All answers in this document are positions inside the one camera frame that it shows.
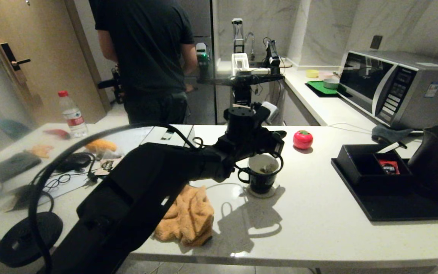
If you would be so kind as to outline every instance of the wall socket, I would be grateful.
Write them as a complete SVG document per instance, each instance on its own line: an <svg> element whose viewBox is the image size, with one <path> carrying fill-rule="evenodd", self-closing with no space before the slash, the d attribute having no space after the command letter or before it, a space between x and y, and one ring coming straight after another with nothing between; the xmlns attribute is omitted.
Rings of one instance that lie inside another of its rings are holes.
<svg viewBox="0 0 438 274"><path fill-rule="evenodd" d="M379 45L381 44L381 39L383 39L383 36L381 36L381 35L373 36L373 40L371 42L370 48L379 49Z"/></svg>

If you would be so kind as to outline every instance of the plastic water bottle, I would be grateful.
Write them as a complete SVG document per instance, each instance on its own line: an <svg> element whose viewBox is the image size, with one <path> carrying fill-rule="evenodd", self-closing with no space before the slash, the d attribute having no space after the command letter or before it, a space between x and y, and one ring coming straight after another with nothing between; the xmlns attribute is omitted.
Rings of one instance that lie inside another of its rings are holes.
<svg viewBox="0 0 438 274"><path fill-rule="evenodd" d="M60 97L60 109L62 114L67 121L68 127L71 131L71 136L73 138L79 138L87 135L87 125L84 122L84 117L77 107L75 102L68 97L68 92L66 90L59 91Z"/></svg>

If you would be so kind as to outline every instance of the green cutting board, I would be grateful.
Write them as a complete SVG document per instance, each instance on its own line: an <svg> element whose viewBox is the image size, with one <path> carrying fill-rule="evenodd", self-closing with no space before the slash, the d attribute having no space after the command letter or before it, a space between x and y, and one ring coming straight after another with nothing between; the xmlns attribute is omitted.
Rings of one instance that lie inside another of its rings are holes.
<svg viewBox="0 0 438 274"><path fill-rule="evenodd" d="M307 83L323 94L337 94L337 90L325 88L323 81L308 81Z"/></svg>

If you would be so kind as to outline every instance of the yellow cloth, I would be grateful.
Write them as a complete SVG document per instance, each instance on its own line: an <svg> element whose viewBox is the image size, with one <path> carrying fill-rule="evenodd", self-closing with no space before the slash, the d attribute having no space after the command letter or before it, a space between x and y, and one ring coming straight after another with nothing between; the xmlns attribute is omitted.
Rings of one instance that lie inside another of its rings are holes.
<svg viewBox="0 0 438 274"><path fill-rule="evenodd" d="M201 246L212 237L214 209L200 188L186 185L155 229L160 241L179 239L184 246Z"/></svg>

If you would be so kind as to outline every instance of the wooden door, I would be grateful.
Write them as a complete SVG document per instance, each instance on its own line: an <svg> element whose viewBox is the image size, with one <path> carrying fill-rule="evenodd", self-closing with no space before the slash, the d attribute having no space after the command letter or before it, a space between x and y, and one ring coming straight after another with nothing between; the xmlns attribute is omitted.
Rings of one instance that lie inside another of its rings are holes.
<svg viewBox="0 0 438 274"><path fill-rule="evenodd" d="M60 123L59 90L67 90L87 123L105 114L103 102L64 0L0 0L0 43L8 43L26 81L18 78L0 50L17 95L38 124Z"/></svg>

